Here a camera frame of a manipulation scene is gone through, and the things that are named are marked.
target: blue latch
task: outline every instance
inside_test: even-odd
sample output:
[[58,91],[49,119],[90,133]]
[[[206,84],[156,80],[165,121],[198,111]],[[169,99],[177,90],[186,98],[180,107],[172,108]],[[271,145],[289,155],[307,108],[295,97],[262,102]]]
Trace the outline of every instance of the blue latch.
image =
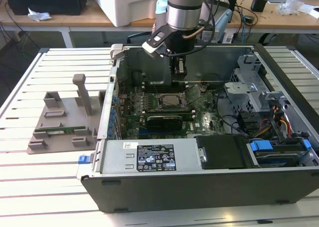
[[90,164],[90,156],[79,156],[78,164]]
[[255,140],[251,144],[251,149],[253,151],[272,151],[274,150],[270,141],[267,140]]
[[305,145],[305,147],[307,148],[307,150],[309,151],[311,149],[311,143],[308,140],[303,140],[303,143]]

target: black power adapter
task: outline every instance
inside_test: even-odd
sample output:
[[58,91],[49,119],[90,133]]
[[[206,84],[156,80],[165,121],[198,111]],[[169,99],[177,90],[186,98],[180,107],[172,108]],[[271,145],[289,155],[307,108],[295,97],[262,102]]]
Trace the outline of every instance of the black power adapter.
[[250,9],[253,12],[263,12],[268,0],[253,0]]

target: wooden desk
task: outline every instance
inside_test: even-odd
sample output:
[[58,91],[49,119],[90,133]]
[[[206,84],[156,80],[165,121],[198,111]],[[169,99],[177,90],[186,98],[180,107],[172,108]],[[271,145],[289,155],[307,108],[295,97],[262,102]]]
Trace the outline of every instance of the wooden desk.
[[[319,0],[300,0],[306,4],[318,5]],[[252,0],[245,0],[242,6],[250,9]],[[20,31],[20,29],[9,18],[4,9],[5,0],[0,7],[0,21],[6,30]],[[262,13],[256,13],[259,20],[253,27],[252,33],[319,33],[319,20],[314,17],[300,13],[300,15],[280,16],[274,12],[277,4],[266,4]],[[151,31],[154,23],[153,19],[144,19],[132,22],[128,26],[114,27],[107,16],[100,9],[94,0],[88,0],[87,6],[79,16],[71,15],[53,15],[51,20],[35,22],[26,15],[14,15],[10,10],[13,19],[25,31],[59,31],[62,33],[66,47],[72,48],[72,31]],[[240,16],[235,13],[232,22],[227,25],[225,30],[224,42],[231,40],[233,34],[240,27]]]

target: metal slat table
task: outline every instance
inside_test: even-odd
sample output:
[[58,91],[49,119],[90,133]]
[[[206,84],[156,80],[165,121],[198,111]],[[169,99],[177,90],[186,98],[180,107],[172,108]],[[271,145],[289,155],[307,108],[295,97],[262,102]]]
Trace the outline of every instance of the metal slat table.
[[[266,50],[319,114],[319,71],[296,50],[286,47],[266,47]],[[266,77],[273,88],[279,91],[280,87],[273,77],[270,74]]]
[[[309,64],[303,57],[296,57],[295,51],[288,51],[284,47],[267,49],[278,59],[292,59],[280,65],[288,74],[295,74],[291,73],[293,70],[301,72],[297,73],[297,77],[302,78],[293,78],[292,81],[315,105],[317,99],[312,98],[312,95],[319,95],[313,92],[315,89],[311,89],[311,92],[305,89],[308,83],[312,84],[311,87],[316,87],[314,83],[318,83],[317,78],[312,78],[315,72]],[[34,227],[92,224],[114,227],[256,227],[259,226],[257,220],[272,221],[272,224],[267,225],[269,227],[319,225],[319,191],[292,205],[108,215],[98,211],[78,180],[81,172],[90,169],[90,165],[81,165],[79,168],[78,156],[92,151],[27,155],[25,150],[44,107],[42,99],[45,93],[58,91],[62,98],[76,97],[77,87],[72,84],[72,77],[76,73],[84,73],[89,95],[96,96],[99,90],[106,89],[109,81],[112,67],[109,54],[108,48],[50,49],[47,53],[38,54],[0,109],[1,226],[32,223]],[[164,192],[159,195],[165,198]]]

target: power supply label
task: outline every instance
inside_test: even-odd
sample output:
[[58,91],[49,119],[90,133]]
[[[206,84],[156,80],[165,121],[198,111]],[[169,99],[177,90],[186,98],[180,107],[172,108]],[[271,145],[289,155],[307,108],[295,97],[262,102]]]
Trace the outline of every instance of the power supply label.
[[176,171],[173,145],[138,146],[137,170],[144,171]]

